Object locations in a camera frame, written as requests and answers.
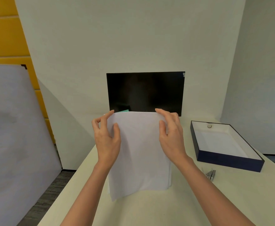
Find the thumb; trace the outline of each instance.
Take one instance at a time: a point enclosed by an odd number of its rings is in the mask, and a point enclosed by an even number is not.
[[[117,123],[113,124],[114,140],[120,140],[120,128]]]
[[[159,121],[159,135],[161,137],[166,137],[167,136],[167,133],[166,133],[166,124],[162,120]]]

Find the paper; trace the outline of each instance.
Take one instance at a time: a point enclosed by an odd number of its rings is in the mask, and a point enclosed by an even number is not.
[[[121,134],[120,153],[109,172],[112,201],[139,190],[166,190],[171,185],[170,160],[159,143],[159,121],[164,117],[152,112],[114,113],[107,122]]]

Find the desk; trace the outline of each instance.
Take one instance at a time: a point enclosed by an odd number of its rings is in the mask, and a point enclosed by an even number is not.
[[[183,128],[187,154],[200,169],[206,172],[211,168],[216,170],[213,183],[226,197],[257,226],[275,226],[275,164],[262,154],[265,163],[261,173],[198,162],[190,127],[185,125]],[[94,146],[39,226],[60,225],[89,178],[97,159]],[[185,178],[172,165],[172,186],[168,190],[139,191],[115,202],[111,201],[108,194],[107,179],[93,225],[203,226],[210,223]]]

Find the open box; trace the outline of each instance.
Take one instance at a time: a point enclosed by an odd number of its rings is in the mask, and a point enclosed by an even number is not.
[[[190,128],[198,161],[261,171],[264,160],[231,125],[191,121]]]

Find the black monitor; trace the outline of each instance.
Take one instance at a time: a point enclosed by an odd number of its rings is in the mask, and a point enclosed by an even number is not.
[[[107,73],[109,108],[155,112],[162,108],[181,116],[184,71]]]

